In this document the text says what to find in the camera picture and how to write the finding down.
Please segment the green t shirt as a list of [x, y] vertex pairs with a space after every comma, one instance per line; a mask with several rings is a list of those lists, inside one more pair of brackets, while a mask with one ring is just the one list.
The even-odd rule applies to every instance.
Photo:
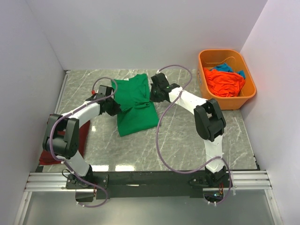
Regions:
[[154, 103], [150, 101], [146, 74], [115, 80], [111, 85], [117, 88], [114, 100], [121, 108], [121, 112], [117, 114], [117, 128], [121, 137], [158, 125], [159, 118]]

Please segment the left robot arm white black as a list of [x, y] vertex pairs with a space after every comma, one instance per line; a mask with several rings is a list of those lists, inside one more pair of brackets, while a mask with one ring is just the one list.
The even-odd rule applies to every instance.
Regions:
[[71, 173], [77, 174], [77, 183], [82, 188], [91, 187], [94, 177], [91, 165], [79, 152], [80, 128], [103, 113], [114, 116], [121, 112], [120, 105], [114, 100], [114, 93], [113, 87], [100, 85], [98, 92], [93, 92], [79, 107], [64, 114], [49, 116], [43, 149], [65, 164]]

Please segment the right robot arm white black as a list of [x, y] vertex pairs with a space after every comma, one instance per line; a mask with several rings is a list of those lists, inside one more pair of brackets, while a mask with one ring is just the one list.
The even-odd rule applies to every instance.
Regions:
[[222, 140], [226, 121], [218, 102], [215, 99], [198, 97], [178, 84], [170, 84], [163, 73], [155, 74], [151, 80], [152, 102], [168, 101], [170, 107], [176, 104], [193, 114], [196, 131], [204, 140], [207, 162], [204, 167], [205, 182], [211, 187], [218, 186], [226, 173], [225, 163], [222, 160]]

